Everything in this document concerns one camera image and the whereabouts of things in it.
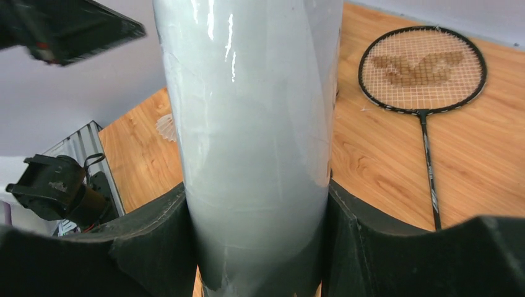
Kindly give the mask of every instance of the shuttlecock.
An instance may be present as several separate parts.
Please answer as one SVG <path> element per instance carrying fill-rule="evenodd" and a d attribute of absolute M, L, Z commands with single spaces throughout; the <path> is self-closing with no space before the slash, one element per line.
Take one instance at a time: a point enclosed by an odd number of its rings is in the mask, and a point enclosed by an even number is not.
<path fill-rule="evenodd" d="M 177 142 L 177 131 L 175 129 L 175 122 L 173 121 L 173 115 L 166 114 L 157 121 L 157 131 L 160 133 L 162 138 L 167 141 Z"/>

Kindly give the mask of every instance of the black device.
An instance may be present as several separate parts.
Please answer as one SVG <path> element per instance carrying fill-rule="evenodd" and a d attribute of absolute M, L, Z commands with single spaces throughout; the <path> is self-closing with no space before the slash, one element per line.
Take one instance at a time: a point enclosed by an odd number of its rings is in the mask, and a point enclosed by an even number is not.
<path fill-rule="evenodd" d="M 91 0 L 0 0 L 0 50 L 22 45 L 67 66 L 145 36 L 142 24 Z"/>
<path fill-rule="evenodd" d="M 20 3 L 0 1 L 2 5 Z M 74 13 L 76 4 L 93 4 L 80 0 L 41 2 L 71 4 L 48 15 L 56 19 L 63 18 L 69 10 Z M 4 7 L 0 7 L 0 23 L 12 28 L 17 23 L 5 18 Z M 66 32 L 68 26 L 64 23 L 61 29 Z M 16 37 L 1 36 L 4 47 L 21 44 Z M 79 38 L 89 43 L 92 36 L 85 33 Z M 114 38 L 121 40 L 121 35 Z M 49 61 L 38 53 L 36 58 Z M 75 58 L 66 56 L 58 64 L 68 61 Z M 89 163 L 80 166 L 68 157 L 42 156 L 27 162 L 31 168 L 16 185 L 8 187 L 36 213 L 48 218 L 69 215 L 86 225 L 85 218 L 93 220 L 95 213 L 101 212 L 100 196 L 87 189 L 101 191 L 97 177 L 82 183 Z M 80 214 L 82 209 L 87 210 L 85 215 Z M 321 230 L 323 248 L 317 259 L 321 269 L 315 275 L 323 284 L 323 297 L 525 296 L 523 218 L 475 217 L 430 233 L 375 209 L 333 180 L 325 217 Z M 0 226 L 0 283 L 5 296 L 190 297 L 201 256 L 196 249 L 183 183 L 88 233 L 54 238 Z M 272 287 L 276 283 L 288 286 L 287 291 L 301 292 L 304 288 L 286 282 L 288 271 L 301 268 L 300 261 L 291 261 L 287 268 L 275 271 L 269 283 L 261 284 L 260 292 L 266 285 Z M 214 277 L 220 281 L 220 275 Z M 299 293 L 297 297 L 311 296 Z"/>
<path fill-rule="evenodd" d="M 6 191 L 44 220 L 68 219 L 89 231 L 118 217 L 105 175 L 99 172 L 92 178 L 88 171 L 104 157 L 101 153 L 89 156 L 84 166 L 65 155 L 26 158 L 28 167 L 22 177 L 8 184 Z"/>

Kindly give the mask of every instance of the badminton racket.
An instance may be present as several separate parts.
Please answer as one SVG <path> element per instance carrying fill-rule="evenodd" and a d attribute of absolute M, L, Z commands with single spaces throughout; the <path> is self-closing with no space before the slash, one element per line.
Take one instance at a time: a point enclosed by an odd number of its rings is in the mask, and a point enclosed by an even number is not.
<path fill-rule="evenodd" d="M 457 32 L 433 26 L 384 34 L 368 47 L 359 64 L 359 85 L 370 101 L 419 118 L 436 230 L 441 229 L 441 218 L 427 116 L 469 103 L 486 79 L 487 65 L 476 45 Z"/>

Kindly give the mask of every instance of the wire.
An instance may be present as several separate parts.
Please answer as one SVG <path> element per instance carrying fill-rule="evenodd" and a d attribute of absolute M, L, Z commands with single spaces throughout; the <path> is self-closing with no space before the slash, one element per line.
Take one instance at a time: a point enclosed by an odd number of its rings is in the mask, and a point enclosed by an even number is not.
<path fill-rule="evenodd" d="M 93 159 L 93 158 L 98 158 L 96 159 L 95 161 L 93 161 L 92 163 L 88 163 L 88 161 L 90 159 Z M 91 185 L 91 174 L 89 174 L 89 167 L 91 165 L 94 165 L 94 164 L 97 164 L 99 162 L 101 162 L 102 160 L 104 160 L 106 158 L 106 155 L 104 155 L 104 153 L 95 153 L 89 157 L 87 157 L 85 160 L 84 160 L 84 171 L 85 171 L 85 183 L 89 186 Z"/>
<path fill-rule="evenodd" d="M 91 229 L 93 229 L 95 227 L 95 223 L 91 224 L 91 226 L 89 226 L 86 230 L 82 231 L 82 233 L 87 233 L 89 232 Z"/>

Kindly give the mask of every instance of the racket strings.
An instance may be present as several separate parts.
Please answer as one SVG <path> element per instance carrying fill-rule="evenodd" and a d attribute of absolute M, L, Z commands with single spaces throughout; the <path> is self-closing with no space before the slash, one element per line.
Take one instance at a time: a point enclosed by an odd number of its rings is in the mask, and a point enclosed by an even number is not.
<path fill-rule="evenodd" d="M 407 110 L 444 108 L 463 101 L 480 84 L 474 50 L 454 35 L 413 30 L 391 35 L 368 53 L 362 69 L 367 91 Z"/>

